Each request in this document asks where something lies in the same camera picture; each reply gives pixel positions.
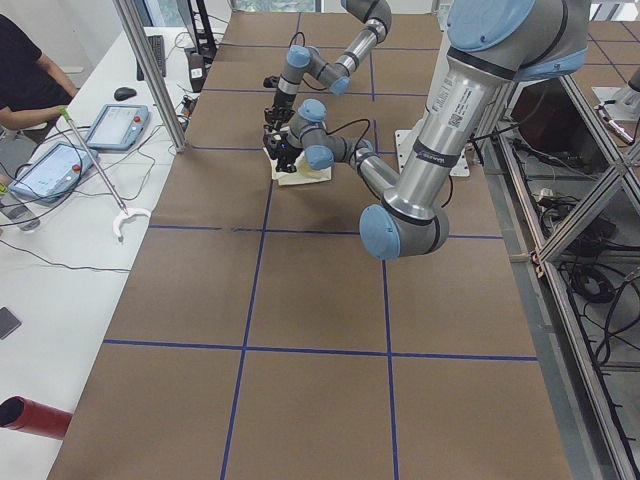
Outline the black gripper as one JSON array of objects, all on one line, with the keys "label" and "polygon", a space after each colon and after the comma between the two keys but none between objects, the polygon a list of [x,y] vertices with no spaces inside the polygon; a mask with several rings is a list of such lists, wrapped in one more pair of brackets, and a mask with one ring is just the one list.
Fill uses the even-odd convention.
[{"label": "black gripper", "polygon": [[293,104],[295,102],[295,84],[282,76],[269,76],[263,80],[265,88],[274,88],[273,104],[264,110],[265,131],[274,132],[293,116]]},{"label": "black gripper", "polygon": [[276,161],[276,171],[296,171],[296,160],[302,154],[303,148],[291,135],[290,129],[275,130],[268,133],[264,128],[264,148],[271,160]]}]

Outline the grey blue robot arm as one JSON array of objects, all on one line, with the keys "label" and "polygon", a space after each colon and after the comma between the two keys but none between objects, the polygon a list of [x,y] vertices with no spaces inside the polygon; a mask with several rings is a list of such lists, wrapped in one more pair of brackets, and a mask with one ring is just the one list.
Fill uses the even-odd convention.
[{"label": "grey blue robot arm", "polygon": [[366,250],[381,260],[431,253],[445,242],[448,219],[437,196],[496,90],[509,82],[545,80],[580,69],[587,52],[586,1],[457,1],[447,17],[448,71],[401,171],[363,139],[333,137],[318,100],[296,99],[306,76],[344,93],[362,59],[391,30],[384,1],[348,1],[363,27],[335,62],[312,47],[289,48],[264,112],[264,147],[279,170],[304,157],[315,170],[349,164],[377,197],[361,214]]},{"label": "grey blue robot arm", "polygon": [[275,94],[272,105],[264,110],[267,132],[277,131],[290,121],[305,75],[313,77],[329,92],[342,95],[365,57],[390,33],[392,12],[387,2],[343,1],[341,6],[363,24],[362,29],[334,61],[324,58],[316,46],[289,46],[280,75],[270,78]]}]

